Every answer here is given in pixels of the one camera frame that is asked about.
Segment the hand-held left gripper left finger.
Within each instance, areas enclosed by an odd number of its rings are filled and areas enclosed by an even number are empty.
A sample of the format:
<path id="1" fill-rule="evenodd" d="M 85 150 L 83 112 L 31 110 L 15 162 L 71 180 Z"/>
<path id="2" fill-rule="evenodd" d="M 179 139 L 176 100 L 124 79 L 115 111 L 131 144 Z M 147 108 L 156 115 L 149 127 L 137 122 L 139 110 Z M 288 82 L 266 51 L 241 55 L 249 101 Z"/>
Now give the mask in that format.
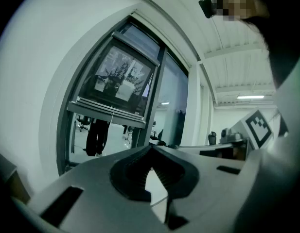
<path id="1" fill-rule="evenodd" d="M 124 150 L 79 164 L 36 194 L 28 204 L 14 204 L 29 221 L 31 232 L 41 233 L 167 233 L 163 223 L 166 202 L 156 173 L 145 174 L 149 201 L 133 201 L 110 181 L 119 160 L 136 153 Z"/>

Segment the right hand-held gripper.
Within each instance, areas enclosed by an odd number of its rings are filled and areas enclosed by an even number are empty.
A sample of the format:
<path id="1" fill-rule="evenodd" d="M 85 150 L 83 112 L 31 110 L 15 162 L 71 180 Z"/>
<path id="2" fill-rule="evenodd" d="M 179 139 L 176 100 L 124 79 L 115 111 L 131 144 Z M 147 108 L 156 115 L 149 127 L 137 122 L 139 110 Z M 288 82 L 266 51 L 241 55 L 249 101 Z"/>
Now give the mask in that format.
<path id="1" fill-rule="evenodd" d="M 273 136 L 265 116 L 259 109 L 254 109 L 232 127 L 221 131 L 220 144 L 236 143 L 248 140 L 251 150 L 264 148 Z"/>

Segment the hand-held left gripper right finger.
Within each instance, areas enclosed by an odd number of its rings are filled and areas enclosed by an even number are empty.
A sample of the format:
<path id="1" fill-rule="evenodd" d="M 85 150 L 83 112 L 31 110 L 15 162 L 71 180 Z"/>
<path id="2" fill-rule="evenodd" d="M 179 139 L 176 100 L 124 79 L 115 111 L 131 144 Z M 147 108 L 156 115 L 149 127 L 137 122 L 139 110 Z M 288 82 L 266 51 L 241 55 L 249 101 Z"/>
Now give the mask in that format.
<path id="1" fill-rule="evenodd" d="M 153 233 L 232 233 L 242 199 L 232 193 L 244 160 L 152 147 L 154 171 L 166 189 L 154 206 Z"/>

